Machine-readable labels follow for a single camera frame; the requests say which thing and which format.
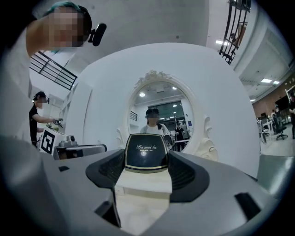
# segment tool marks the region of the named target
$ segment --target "floor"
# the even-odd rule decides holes
[[[284,133],[288,138],[284,140],[279,138],[276,141],[277,135],[266,138],[266,144],[260,142],[261,154],[271,156],[295,156],[295,140],[292,139],[292,126],[288,125]]]

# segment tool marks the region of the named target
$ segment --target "white shirt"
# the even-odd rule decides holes
[[[29,111],[30,57],[26,29],[12,49],[2,58],[0,75],[0,135],[31,142]]]
[[[156,125],[155,127],[151,127],[149,125],[147,125],[147,134],[153,134],[153,135],[166,135],[166,134],[170,134],[170,131],[167,129],[167,127],[163,124],[161,124],[162,128],[158,129],[158,126]],[[142,127],[142,129],[140,130],[140,133],[142,134],[144,132],[145,126]]]

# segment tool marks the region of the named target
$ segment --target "white table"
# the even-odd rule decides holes
[[[175,141],[171,149],[172,149],[173,151],[176,151],[176,143],[188,142],[188,141],[189,141],[189,139],[180,140],[180,141]]]
[[[150,174],[123,170],[115,186],[121,230],[142,234],[168,209],[171,193],[167,169]]]
[[[267,125],[267,127],[268,127],[268,130],[269,130],[269,139],[271,140],[272,139],[272,136],[274,135],[274,131],[273,131],[273,128],[272,128],[272,121],[268,121],[268,122],[264,123],[262,125],[262,127],[265,126],[265,125]]]

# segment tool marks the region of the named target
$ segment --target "black slot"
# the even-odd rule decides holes
[[[109,202],[104,201],[96,210],[95,213],[101,216],[106,221],[110,222],[114,226],[121,227],[120,219],[117,216],[117,210],[115,206]]]
[[[235,199],[242,208],[248,221],[261,211],[249,193],[239,193],[235,195]]]
[[[69,167],[67,167],[65,165],[59,167],[60,172],[67,171],[67,170],[69,170]]]

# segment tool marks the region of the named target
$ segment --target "office chair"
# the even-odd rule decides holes
[[[277,140],[278,140],[278,138],[280,138],[280,137],[284,140],[284,136],[288,137],[288,135],[284,135],[284,134],[283,134],[283,131],[284,131],[287,127],[285,127],[285,126],[280,127],[280,126],[279,126],[279,123],[278,123],[278,121],[277,121],[277,117],[276,117],[276,116],[273,116],[273,121],[274,121],[275,126],[276,126],[276,132],[275,132],[275,133],[278,134],[278,136],[277,136]]]

